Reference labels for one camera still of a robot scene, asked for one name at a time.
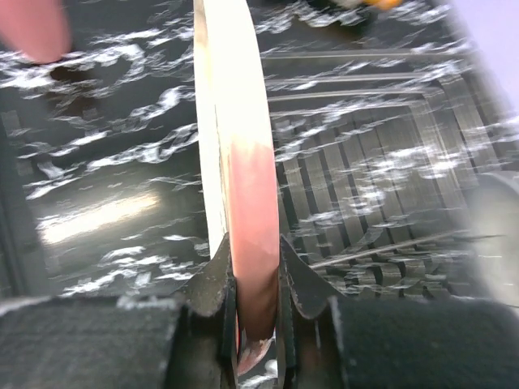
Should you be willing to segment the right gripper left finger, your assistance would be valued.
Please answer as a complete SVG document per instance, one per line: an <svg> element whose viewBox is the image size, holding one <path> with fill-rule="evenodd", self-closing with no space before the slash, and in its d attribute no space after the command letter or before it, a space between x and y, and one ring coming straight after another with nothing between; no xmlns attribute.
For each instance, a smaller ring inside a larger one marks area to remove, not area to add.
<svg viewBox="0 0 519 389"><path fill-rule="evenodd" d="M4 388L235 388L229 241L169 296L1 303Z"/></svg>

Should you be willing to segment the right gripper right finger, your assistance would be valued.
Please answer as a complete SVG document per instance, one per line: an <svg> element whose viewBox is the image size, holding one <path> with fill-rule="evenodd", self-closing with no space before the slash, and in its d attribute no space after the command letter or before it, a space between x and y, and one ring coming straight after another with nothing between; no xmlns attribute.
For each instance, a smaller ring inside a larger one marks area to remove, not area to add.
<svg viewBox="0 0 519 389"><path fill-rule="evenodd" d="M515 388L518 317L473 298L354 300L281 239L282 388Z"/></svg>

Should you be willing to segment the pink beige plate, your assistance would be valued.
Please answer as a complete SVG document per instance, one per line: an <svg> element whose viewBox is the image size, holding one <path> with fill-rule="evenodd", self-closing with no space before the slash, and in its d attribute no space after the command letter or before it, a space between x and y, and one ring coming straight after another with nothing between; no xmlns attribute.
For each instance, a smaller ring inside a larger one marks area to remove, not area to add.
<svg viewBox="0 0 519 389"><path fill-rule="evenodd" d="M194 2L195 104L211 249L229 238L238 373L268 351L277 315L277 176L264 73L244 1Z"/></svg>

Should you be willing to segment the wire dish rack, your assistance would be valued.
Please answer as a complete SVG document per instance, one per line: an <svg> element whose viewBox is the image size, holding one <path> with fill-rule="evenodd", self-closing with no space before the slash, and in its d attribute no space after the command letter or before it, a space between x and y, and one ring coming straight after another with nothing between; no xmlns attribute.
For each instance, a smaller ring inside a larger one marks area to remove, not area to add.
<svg viewBox="0 0 519 389"><path fill-rule="evenodd" d="M466 192L500 154L469 58L267 53L281 230L357 298L478 297Z"/></svg>

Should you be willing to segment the pink plastic cup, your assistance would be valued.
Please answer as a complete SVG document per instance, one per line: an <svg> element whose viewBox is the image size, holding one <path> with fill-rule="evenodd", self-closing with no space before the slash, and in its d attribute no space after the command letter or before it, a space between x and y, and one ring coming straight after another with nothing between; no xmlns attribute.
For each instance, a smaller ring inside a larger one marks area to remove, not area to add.
<svg viewBox="0 0 519 389"><path fill-rule="evenodd" d="M59 61L72 46L63 2L2 0L1 42L38 64Z"/></svg>

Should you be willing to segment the white scalloped plate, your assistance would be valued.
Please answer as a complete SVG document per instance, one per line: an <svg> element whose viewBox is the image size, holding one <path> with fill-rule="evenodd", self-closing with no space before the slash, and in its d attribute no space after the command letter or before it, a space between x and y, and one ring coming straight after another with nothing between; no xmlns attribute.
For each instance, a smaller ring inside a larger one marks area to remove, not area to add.
<svg viewBox="0 0 519 389"><path fill-rule="evenodd" d="M482 173L466 196L470 269L483 292L518 306L518 172Z"/></svg>

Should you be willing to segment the orange mug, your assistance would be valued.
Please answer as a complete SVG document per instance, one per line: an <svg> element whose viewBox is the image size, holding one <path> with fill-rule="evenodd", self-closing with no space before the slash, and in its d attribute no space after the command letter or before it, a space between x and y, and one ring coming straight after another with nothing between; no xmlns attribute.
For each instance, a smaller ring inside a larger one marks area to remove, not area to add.
<svg viewBox="0 0 519 389"><path fill-rule="evenodd" d="M363 9L389 11L402 3L402 0L327 0L322 1L322 7L331 11L360 11Z"/></svg>

